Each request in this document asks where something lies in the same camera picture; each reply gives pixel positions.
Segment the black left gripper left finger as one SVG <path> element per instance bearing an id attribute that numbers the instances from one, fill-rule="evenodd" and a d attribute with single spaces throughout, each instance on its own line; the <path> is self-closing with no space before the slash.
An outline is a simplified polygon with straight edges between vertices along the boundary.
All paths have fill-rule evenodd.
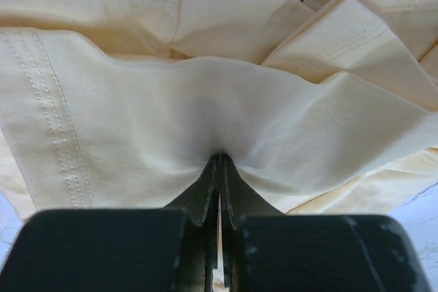
<path id="1" fill-rule="evenodd" d="M 51 209 L 21 229 L 2 291 L 211 291 L 220 156 L 160 209 Z"/>

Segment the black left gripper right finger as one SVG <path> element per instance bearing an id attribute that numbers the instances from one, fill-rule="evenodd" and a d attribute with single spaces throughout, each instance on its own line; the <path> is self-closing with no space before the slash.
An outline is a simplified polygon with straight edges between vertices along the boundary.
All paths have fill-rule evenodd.
<path id="1" fill-rule="evenodd" d="M 224 283 L 230 291 L 429 291 L 401 225 L 384 215 L 275 209 L 220 156 Z"/>

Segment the yellow t shirt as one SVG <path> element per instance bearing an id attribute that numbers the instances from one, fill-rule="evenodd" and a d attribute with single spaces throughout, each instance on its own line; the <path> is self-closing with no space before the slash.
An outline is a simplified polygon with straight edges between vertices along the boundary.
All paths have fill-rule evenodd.
<path id="1" fill-rule="evenodd" d="M 437 181 L 437 0 L 1 0 L 1 193 L 162 207 L 225 152 L 284 213 Z"/>

